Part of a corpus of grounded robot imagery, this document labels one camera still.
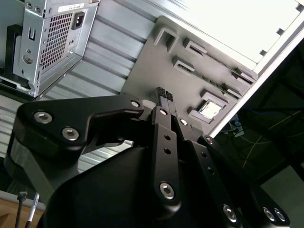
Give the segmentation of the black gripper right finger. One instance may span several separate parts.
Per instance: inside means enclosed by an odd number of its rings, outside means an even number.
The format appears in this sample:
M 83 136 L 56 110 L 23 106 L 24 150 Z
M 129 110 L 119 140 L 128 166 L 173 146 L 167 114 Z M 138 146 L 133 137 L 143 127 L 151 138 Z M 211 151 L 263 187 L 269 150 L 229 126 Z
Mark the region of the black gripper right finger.
M 193 212 L 204 228 L 288 228 L 290 219 L 283 209 L 252 181 L 210 136 L 197 138 L 190 124 L 178 117 L 173 95 L 166 93 L 174 118 L 182 155 L 185 156 L 187 184 L 198 179 L 200 200 L 190 192 Z

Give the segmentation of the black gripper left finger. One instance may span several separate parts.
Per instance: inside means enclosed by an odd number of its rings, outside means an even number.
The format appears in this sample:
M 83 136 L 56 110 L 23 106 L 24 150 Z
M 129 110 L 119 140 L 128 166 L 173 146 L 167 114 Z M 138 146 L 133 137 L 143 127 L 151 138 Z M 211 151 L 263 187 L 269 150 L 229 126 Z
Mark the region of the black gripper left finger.
M 147 120 L 143 113 L 142 101 L 128 94 L 24 103 L 17 109 L 4 167 L 47 205 L 68 180 L 143 147 L 151 154 L 152 191 L 165 212 L 175 212 L 181 197 L 171 116 L 159 106 Z

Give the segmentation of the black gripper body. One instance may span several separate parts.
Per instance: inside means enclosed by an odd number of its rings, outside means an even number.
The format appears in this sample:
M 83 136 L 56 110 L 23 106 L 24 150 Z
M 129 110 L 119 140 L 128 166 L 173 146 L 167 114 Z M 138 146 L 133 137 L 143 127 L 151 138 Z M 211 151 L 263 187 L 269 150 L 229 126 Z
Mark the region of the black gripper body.
M 181 207 L 172 216 L 160 206 L 150 181 L 151 154 L 128 149 L 75 176 L 51 197 L 41 228 L 240 228 L 213 203 L 186 161 L 179 161 Z

